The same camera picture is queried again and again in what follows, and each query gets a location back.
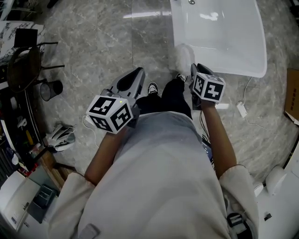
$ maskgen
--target cardboard box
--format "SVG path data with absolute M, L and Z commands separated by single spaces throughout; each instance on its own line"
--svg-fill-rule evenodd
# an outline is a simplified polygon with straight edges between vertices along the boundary
M 287 71 L 285 113 L 299 125 L 299 70 Z

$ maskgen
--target power adapter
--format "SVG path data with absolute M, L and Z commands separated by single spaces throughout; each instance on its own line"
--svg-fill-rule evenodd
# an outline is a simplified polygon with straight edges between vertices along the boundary
M 245 118 L 246 115 L 247 115 L 247 111 L 246 111 L 245 106 L 244 106 L 244 104 L 243 104 L 242 101 L 239 101 L 239 102 L 238 102 L 238 104 L 237 104 L 237 109 L 238 109 L 238 111 L 240 112 L 242 118 Z

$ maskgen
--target white sneaker on floor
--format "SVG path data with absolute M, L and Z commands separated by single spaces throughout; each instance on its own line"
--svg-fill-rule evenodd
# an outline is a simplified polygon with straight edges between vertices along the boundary
M 155 82 L 151 82 L 149 84 L 149 88 L 148 88 L 148 94 L 158 94 L 159 93 L 159 89 L 158 86 Z
M 176 79 L 177 79 L 177 78 L 180 79 L 180 80 L 182 80 L 184 83 L 185 83 L 186 80 L 187 80 L 187 77 L 184 76 L 184 75 L 182 75 L 182 74 L 180 74 L 180 73 L 177 74 Z

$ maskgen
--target black pants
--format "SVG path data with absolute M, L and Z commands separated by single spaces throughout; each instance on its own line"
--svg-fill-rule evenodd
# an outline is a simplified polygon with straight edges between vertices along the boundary
M 136 103 L 140 109 L 140 114 L 174 111 L 183 113 L 192 119 L 191 109 L 183 95 L 184 86 L 182 80 L 173 79 L 165 86 L 162 98 L 155 93 L 139 98 Z

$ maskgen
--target black strap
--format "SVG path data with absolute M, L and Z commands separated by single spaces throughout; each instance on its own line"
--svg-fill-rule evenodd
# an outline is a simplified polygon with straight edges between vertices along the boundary
M 228 225 L 232 228 L 233 231 L 235 226 L 243 224 L 245 226 L 245 230 L 243 232 L 237 233 L 238 239 L 253 239 L 251 229 L 249 228 L 248 224 L 243 220 L 243 217 L 239 213 L 231 213 L 227 217 Z

